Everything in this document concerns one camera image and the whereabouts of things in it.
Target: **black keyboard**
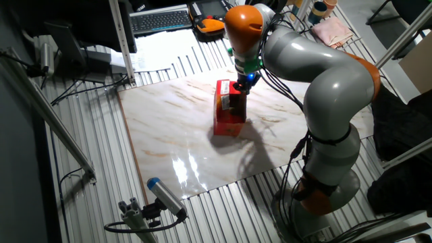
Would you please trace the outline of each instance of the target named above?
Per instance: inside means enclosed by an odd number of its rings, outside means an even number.
[[[133,16],[130,19],[135,36],[192,27],[192,22],[190,21],[187,11],[154,13]]]

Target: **red box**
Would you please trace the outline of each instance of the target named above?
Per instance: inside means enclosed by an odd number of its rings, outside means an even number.
[[[246,94],[232,85],[236,81],[218,80],[215,93],[213,134],[237,136],[246,121]]]

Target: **gray robot arm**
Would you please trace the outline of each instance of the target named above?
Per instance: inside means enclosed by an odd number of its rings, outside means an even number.
[[[225,17],[225,29],[233,47],[239,82],[257,63],[262,36],[274,16],[267,6],[238,6]],[[313,215],[324,215],[344,206],[360,184],[351,167],[360,150],[352,117],[367,106],[379,89],[379,72],[367,61],[310,41],[283,26],[276,28],[263,47],[264,66],[276,76],[310,82],[303,112],[313,138],[304,179],[314,180],[298,203]]]

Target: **white marble surface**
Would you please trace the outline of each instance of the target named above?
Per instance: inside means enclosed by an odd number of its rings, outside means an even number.
[[[213,136],[216,81],[236,78],[232,67],[119,92],[144,185],[159,177],[176,196],[186,198],[288,162],[306,134],[304,115],[262,80],[248,95],[239,137]],[[308,84],[286,84],[302,101]],[[351,122],[361,138],[373,134],[368,107]]]

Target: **pink cloth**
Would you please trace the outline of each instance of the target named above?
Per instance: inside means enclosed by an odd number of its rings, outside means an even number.
[[[312,28],[324,44],[336,48],[349,40],[353,33],[337,17],[331,17]]]

